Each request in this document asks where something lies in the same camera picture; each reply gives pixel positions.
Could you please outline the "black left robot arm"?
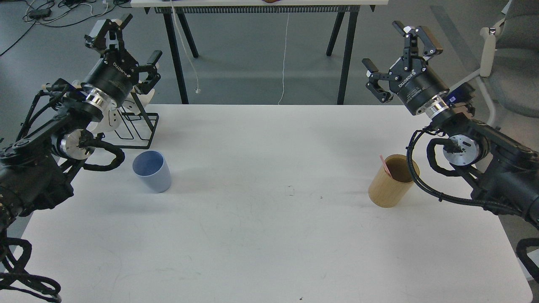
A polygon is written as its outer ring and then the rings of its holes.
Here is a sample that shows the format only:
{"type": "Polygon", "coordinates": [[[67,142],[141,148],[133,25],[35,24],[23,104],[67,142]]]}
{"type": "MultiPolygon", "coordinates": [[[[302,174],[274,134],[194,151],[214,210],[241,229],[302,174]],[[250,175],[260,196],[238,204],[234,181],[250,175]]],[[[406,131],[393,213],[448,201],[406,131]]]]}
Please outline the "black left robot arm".
{"type": "Polygon", "coordinates": [[[148,149],[154,138],[159,115],[147,113],[139,95],[151,92],[160,80],[155,50],[147,63],[140,64],[125,48],[124,28],[133,15],[99,20],[85,36],[86,47],[100,58],[80,86],[58,79],[38,91],[22,123],[16,142],[1,149],[1,289],[14,290],[14,282],[26,286],[23,292],[50,303],[61,302],[60,284],[52,278],[29,274],[29,241],[8,237],[7,229],[19,217],[33,211],[53,209],[74,194],[71,182],[81,170],[111,171],[125,160],[123,146],[103,140],[87,127],[102,122],[132,96],[149,128],[148,149]]]}

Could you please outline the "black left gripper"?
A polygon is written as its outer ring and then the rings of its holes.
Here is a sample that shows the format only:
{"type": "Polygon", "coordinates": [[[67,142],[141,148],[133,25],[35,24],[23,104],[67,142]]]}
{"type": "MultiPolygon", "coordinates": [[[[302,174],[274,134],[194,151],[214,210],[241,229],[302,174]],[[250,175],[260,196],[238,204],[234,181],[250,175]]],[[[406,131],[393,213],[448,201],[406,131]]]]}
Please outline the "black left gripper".
{"type": "Polygon", "coordinates": [[[133,86],[135,92],[146,95],[160,80],[157,64],[163,54],[161,50],[155,50],[146,64],[137,66],[139,62],[125,49],[123,29],[132,19],[132,14],[125,14],[120,19],[98,20],[89,35],[85,35],[85,46],[102,58],[82,82],[82,87],[85,91],[95,88],[104,92],[115,107],[123,105],[133,86]],[[147,77],[138,83],[140,73],[146,73],[147,77]]]}

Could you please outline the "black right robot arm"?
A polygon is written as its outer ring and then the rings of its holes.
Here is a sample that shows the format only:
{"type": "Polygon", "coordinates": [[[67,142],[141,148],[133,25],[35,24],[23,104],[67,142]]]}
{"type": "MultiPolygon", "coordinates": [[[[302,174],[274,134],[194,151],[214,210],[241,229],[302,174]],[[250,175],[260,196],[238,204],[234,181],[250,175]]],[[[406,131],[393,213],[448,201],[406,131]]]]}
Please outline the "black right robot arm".
{"type": "Polygon", "coordinates": [[[387,73],[364,58],[366,88],[380,102],[398,97],[412,115],[426,114],[430,124],[416,130],[406,148],[412,181],[439,201],[477,206],[495,215],[516,215],[538,227],[538,153],[478,119],[470,104],[472,89],[460,85],[451,92],[429,67],[443,48],[427,27],[393,21],[404,38],[402,55],[387,73]],[[454,197],[427,185],[414,168],[415,145],[423,134],[429,166],[447,177],[461,177],[471,187],[470,198],[454,197]]]}

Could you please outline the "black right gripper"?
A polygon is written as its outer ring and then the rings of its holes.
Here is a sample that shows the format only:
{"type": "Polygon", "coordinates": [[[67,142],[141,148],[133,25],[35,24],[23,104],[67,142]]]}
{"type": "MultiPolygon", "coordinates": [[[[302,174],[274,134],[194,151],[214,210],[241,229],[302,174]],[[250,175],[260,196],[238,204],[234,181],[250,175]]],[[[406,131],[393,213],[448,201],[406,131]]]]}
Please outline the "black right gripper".
{"type": "Polygon", "coordinates": [[[392,25],[405,38],[403,55],[390,68],[391,74],[380,73],[371,59],[363,58],[369,79],[366,88],[381,103],[390,102],[392,93],[396,94],[412,115],[418,115],[433,97],[450,90],[426,61],[442,54],[443,47],[428,27],[404,26],[400,21],[393,21],[392,25]],[[380,80],[390,81],[391,92],[379,85],[380,80]]]}

